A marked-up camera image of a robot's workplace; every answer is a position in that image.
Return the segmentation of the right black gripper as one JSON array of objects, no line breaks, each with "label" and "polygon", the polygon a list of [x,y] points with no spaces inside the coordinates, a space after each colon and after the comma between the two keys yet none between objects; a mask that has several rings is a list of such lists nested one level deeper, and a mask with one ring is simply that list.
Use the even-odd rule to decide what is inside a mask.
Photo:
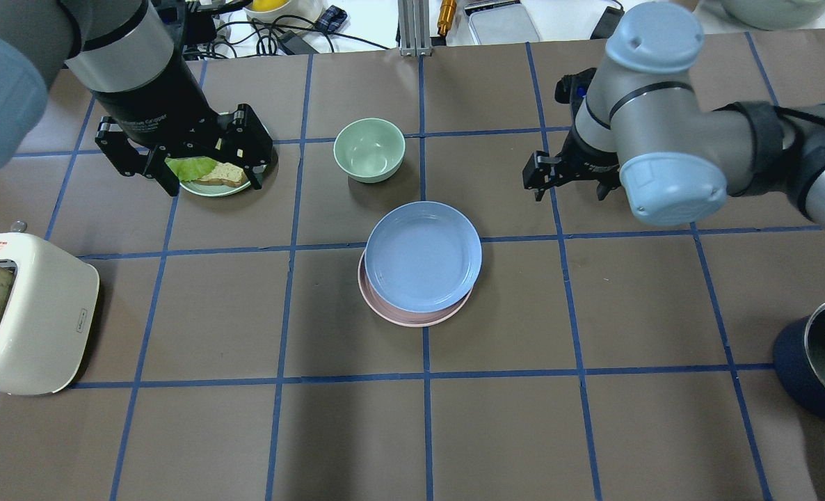
[{"label": "right black gripper", "polygon": [[588,145],[575,128],[566,134],[559,156],[533,153],[522,169],[524,189],[532,191],[534,200],[542,202],[546,191],[574,181],[597,181],[600,202],[622,187],[620,163],[615,152],[605,152]]}]

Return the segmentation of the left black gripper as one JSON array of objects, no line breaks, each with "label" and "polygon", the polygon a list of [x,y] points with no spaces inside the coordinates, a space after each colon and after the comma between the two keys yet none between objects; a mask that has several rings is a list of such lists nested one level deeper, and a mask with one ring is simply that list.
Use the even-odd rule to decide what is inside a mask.
[{"label": "left black gripper", "polygon": [[[154,79],[133,90],[94,91],[110,116],[101,118],[95,143],[123,177],[142,175],[172,197],[179,179],[167,166],[174,158],[215,153],[215,159],[243,169],[254,190],[262,189],[267,168],[275,161],[269,131],[248,104],[231,113],[210,108],[180,53]],[[139,152],[130,140],[149,150]]]}]

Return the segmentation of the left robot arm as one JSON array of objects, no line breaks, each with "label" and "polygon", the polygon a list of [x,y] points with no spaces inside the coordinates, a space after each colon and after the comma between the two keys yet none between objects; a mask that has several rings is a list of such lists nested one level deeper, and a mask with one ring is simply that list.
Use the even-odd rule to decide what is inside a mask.
[{"label": "left robot arm", "polygon": [[121,175],[177,196],[168,159],[209,158],[260,190],[275,161],[253,108],[210,107],[150,1],[0,1],[0,168],[37,126],[63,67],[104,107],[95,142]]}]

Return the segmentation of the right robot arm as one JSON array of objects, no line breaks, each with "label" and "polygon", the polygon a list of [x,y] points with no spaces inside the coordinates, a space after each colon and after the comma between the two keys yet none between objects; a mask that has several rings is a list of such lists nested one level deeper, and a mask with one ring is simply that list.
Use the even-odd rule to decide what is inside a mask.
[{"label": "right robot arm", "polygon": [[677,4],[626,12],[600,65],[556,84],[572,127],[558,154],[530,156],[523,187],[536,200],[574,181],[596,181],[599,199],[622,187],[633,216],[653,226],[695,223],[728,198],[780,191],[825,230],[825,102],[702,111],[689,69],[704,41],[698,19]]}]

